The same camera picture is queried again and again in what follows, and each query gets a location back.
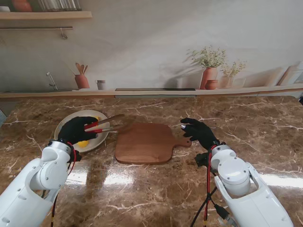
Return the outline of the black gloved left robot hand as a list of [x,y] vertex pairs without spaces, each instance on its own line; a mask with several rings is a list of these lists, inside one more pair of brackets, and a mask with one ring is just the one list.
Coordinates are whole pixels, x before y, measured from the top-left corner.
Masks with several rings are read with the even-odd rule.
[[60,132],[58,133],[58,140],[64,140],[74,145],[81,141],[95,139],[97,134],[93,132],[85,132],[84,126],[97,121],[98,120],[96,118],[90,116],[77,116],[72,118],[64,126],[62,126]]

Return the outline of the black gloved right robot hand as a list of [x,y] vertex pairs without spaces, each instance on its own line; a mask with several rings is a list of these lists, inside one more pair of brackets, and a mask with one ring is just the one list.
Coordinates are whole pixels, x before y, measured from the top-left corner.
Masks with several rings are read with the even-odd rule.
[[220,144],[212,130],[205,123],[192,118],[184,118],[180,122],[185,126],[182,128],[182,131],[185,132],[183,136],[189,138],[190,141],[197,140],[206,150]]

